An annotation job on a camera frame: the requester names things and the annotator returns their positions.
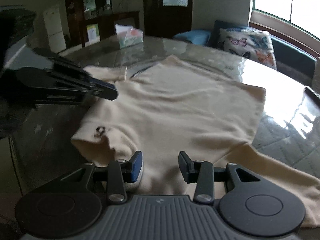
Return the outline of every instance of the glass tabletop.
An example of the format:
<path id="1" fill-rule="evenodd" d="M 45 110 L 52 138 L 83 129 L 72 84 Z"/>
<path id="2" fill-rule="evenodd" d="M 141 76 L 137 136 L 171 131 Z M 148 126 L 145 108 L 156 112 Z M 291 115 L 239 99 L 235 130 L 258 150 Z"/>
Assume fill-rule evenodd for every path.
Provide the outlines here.
<path id="1" fill-rule="evenodd" d="M 74 51 L 82 66 L 127 66 L 127 78 L 169 55 L 267 91 L 253 145 L 262 153 L 320 178 L 320 109 L 304 86 L 257 62 L 209 47 L 145 37 L 119 50 L 114 38 Z M 40 106 L 12 136 L 26 188 L 33 189 L 84 161 L 70 142 L 89 106 Z"/>

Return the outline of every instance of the dark wooden door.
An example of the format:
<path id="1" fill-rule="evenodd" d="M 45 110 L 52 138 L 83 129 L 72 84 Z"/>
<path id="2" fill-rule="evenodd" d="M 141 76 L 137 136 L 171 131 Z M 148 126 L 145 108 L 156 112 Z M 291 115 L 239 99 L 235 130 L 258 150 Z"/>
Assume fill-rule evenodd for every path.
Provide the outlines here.
<path id="1" fill-rule="evenodd" d="M 144 0 L 145 34 L 172 38 L 191 30 L 192 0 Z"/>

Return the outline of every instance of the butterfly pillow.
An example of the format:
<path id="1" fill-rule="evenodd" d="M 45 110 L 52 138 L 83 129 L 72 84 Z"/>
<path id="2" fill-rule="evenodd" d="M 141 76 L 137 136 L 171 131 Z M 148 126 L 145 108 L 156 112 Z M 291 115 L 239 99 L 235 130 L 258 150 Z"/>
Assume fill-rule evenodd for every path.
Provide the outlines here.
<path id="1" fill-rule="evenodd" d="M 236 54 L 276 68 L 272 41 L 266 31 L 249 29 L 220 29 L 217 49 Z"/>

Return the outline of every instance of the window sill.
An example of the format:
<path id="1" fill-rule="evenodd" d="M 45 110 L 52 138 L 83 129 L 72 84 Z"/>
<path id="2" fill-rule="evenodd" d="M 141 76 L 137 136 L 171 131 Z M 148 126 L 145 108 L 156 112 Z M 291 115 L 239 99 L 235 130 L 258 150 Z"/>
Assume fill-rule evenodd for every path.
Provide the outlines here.
<path id="1" fill-rule="evenodd" d="M 253 10 L 249 25 L 253 28 L 268 31 L 270 34 L 297 46 L 313 57 L 320 57 L 319 40 L 281 19 Z"/>

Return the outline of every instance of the tissue box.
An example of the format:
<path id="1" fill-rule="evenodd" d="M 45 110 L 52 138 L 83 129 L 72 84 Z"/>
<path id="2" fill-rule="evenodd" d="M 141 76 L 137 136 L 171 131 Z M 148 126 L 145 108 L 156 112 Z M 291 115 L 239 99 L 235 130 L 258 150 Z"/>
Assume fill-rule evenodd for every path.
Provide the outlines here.
<path id="1" fill-rule="evenodd" d="M 143 31 L 132 26 L 116 24 L 120 49 L 143 42 Z"/>

